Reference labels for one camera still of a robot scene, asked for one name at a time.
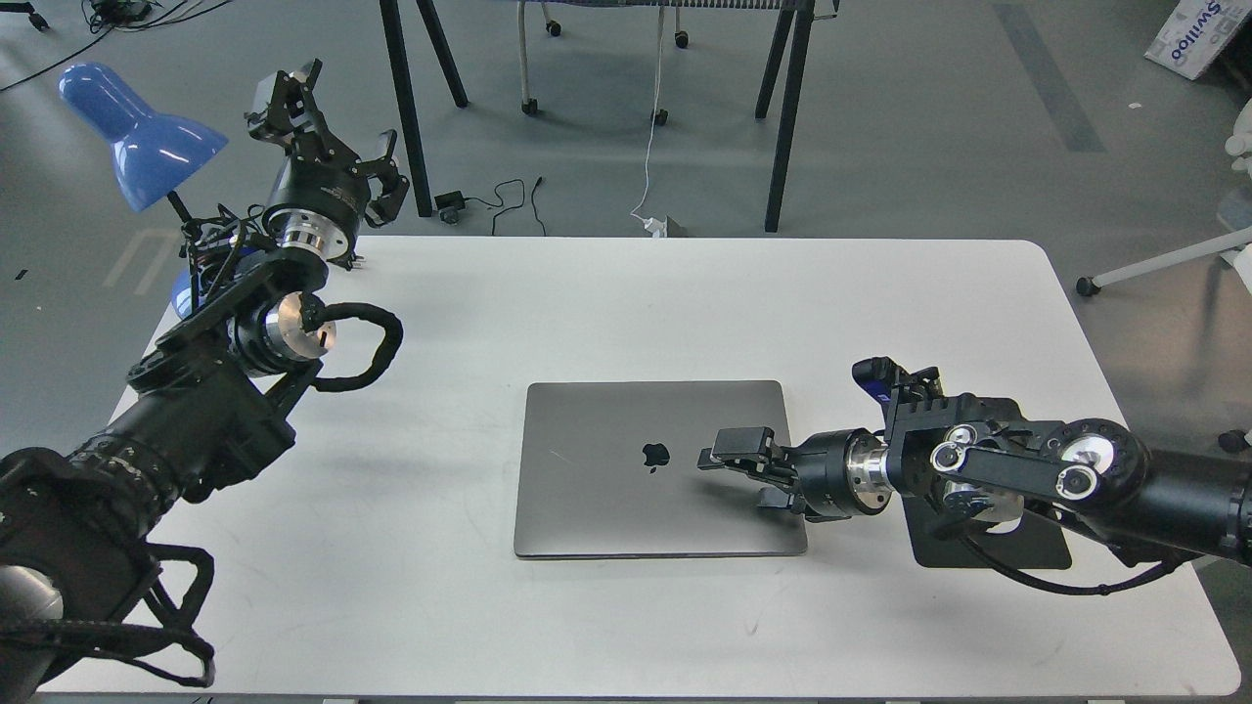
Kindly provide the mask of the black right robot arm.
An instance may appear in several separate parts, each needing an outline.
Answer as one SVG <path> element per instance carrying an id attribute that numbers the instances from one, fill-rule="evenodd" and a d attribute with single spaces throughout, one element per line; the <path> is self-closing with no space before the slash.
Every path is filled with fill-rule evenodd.
<path id="1" fill-rule="evenodd" d="M 813 524 L 881 514 L 894 495 L 933 512 L 926 532 L 987 567 L 1055 595 L 1144 588 L 1194 557 L 1249 564 L 1249 463 L 1151 450 L 1111 418 L 1030 420 L 1012 398 L 948 396 L 935 367 L 909 373 L 888 357 L 851 367 L 884 427 L 838 428 L 788 447 L 772 428 L 720 428 L 700 468 L 762 484 L 761 504 Z M 1099 542 L 1131 580 L 1096 588 L 1033 577 L 974 541 L 982 524 L 1034 515 Z"/>

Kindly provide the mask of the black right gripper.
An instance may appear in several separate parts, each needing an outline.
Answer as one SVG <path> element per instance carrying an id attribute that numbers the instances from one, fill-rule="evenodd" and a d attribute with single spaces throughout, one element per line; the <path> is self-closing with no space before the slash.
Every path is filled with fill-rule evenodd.
<path id="1" fill-rule="evenodd" d="M 777 443 L 774 428 L 719 428 L 711 447 L 700 450 L 697 468 L 731 468 L 755 480 L 794 480 L 791 491 L 766 486 L 759 509 L 786 509 L 805 520 L 845 520 L 864 515 L 851 489 L 846 458 L 859 428 L 813 435 L 799 446 Z"/>

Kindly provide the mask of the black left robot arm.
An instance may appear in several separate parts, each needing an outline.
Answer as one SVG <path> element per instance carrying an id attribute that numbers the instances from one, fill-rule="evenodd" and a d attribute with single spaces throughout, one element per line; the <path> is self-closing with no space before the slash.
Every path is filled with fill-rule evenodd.
<path id="1" fill-rule="evenodd" d="M 321 68 L 277 71 L 245 115 L 250 138 L 285 152 L 269 203 L 209 218 L 192 217 L 177 187 L 224 135 L 153 110 L 111 66 L 60 76 L 63 100 L 111 147 L 131 208 L 165 198 L 177 209 L 189 281 L 172 297 L 178 324 L 129 371 L 130 410 L 70 455 L 26 447 L 3 458 L 5 703 L 28 701 L 81 659 L 148 670 L 145 656 L 173 645 L 202 663 L 177 684 L 212 685 L 214 650 L 194 621 L 213 557 L 149 535 L 178 501 L 202 504 L 280 458 L 305 391 L 371 386 L 402 344 L 392 312 L 317 294 L 331 266 L 353 266 L 361 225 L 393 222 L 409 189 L 393 130 L 373 159 L 331 132 L 313 96 Z"/>

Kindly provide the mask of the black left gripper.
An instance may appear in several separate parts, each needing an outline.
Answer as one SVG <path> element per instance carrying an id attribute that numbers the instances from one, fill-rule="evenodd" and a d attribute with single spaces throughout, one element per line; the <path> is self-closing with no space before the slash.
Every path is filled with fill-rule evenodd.
<path id="1" fill-rule="evenodd" d="M 341 246 L 356 246 L 364 219 L 372 228 L 399 215 L 409 179 L 394 163 L 394 129 L 381 132 L 377 157 L 353 157 L 348 172 L 327 163 L 344 163 L 346 145 L 331 132 L 313 89 L 323 63 L 313 59 L 295 71 L 275 71 L 255 85 L 253 108 L 245 113 L 247 134 L 285 152 L 264 210 L 264 227 L 280 236 L 300 214 L 313 214 L 338 233 Z M 381 185 L 371 195 L 371 180 Z"/>

